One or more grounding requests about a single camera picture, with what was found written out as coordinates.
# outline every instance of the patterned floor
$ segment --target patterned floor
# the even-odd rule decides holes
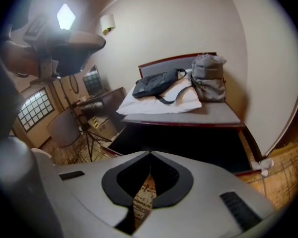
[[[249,161],[253,161],[252,152],[243,136],[240,139],[247,153]],[[108,146],[110,142],[95,143],[93,147],[93,161],[102,161],[116,158],[101,148]],[[50,140],[43,148],[52,155],[52,161],[56,165],[90,162],[85,136],[80,136],[74,144],[59,148]],[[264,178],[260,173],[242,175],[239,178],[250,184],[258,192],[267,197],[280,209],[290,203],[298,191],[298,142],[284,148],[275,150],[269,156],[275,162],[275,166],[269,170],[269,175]],[[135,225],[138,227],[146,219],[152,210],[152,200],[156,197],[155,184],[151,175],[148,176],[142,188],[134,200]]]

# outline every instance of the television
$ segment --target television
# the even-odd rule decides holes
[[[94,66],[83,78],[84,85],[91,96],[96,96],[105,91],[97,67]]]

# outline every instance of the wooden bed frame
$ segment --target wooden bed frame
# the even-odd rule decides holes
[[[138,69],[139,69],[139,73],[140,73],[140,76],[141,78],[143,78],[143,74],[142,74],[142,69],[147,67],[147,66],[150,66],[150,65],[153,65],[153,64],[157,64],[157,63],[160,63],[160,62],[164,62],[164,61],[169,61],[169,60],[175,60],[175,59],[181,59],[181,58],[195,58],[196,56],[198,55],[202,55],[202,54],[211,54],[211,55],[214,55],[216,56],[217,53],[216,52],[205,52],[205,53],[194,53],[194,54],[187,54],[187,55],[181,55],[181,56],[175,56],[175,57],[170,57],[170,58],[165,58],[165,59],[160,59],[160,60],[157,60],[157,61],[152,61],[152,62],[149,62],[149,63],[145,63],[145,64],[142,64],[142,65],[139,65],[138,66]],[[234,114],[238,117],[238,115],[235,113],[235,111],[231,108],[231,106],[225,101],[225,103],[227,104],[227,106],[234,112]],[[165,126],[191,126],[191,127],[215,127],[215,128],[233,128],[233,129],[236,129],[237,131],[243,131],[243,134],[251,148],[251,151],[253,153],[253,156],[255,158],[256,161],[260,161],[261,159],[263,159],[263,156],[261,155],[260,153],[260,150],[253,138],[253,136],[250,134],[248,128],[246,127],[246,125],[242,122],[242,120],[240,119],[240,117],[238,117],[240,122],[239,123],[214,123],[214,124],[211,124],[211,123],[173,123],[173,122],[156,122],[156,121],[142,121],[142,120],[137,120],[137,121],[128,121],[128,120],[123,120],[124,122],[126,123],[137,123],[137,124],[143,124],[143,125],[165,125]],[[118,153],[116,152],[113,152],[113,150],[107,148],[107,147],[104,147],[104,149],[112,154],[115,154],[115,155],[119,155]]]

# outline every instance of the desk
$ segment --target desk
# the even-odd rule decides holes
[[[91,105],[96,102],[102,103],[102,112],[105,113],[108,118],[113,122],[117,131],[121,131],[123,129],[123,125],[121,123],[122,116],[116,112],[121,103],[125,98],[125,91],[123,87],[118,89],[104,92],[95,97],[91,97],[85,102],[76,103],[77,107],[85,107],[87,105]]]

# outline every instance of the gray mattress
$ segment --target gray mattress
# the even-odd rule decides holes
[[[187,123],[187,124],[227,124],[241,125],[240,119],[225,102],[202,103],[202,107],[179,114],[131,114],[124,122],[134,123]]]

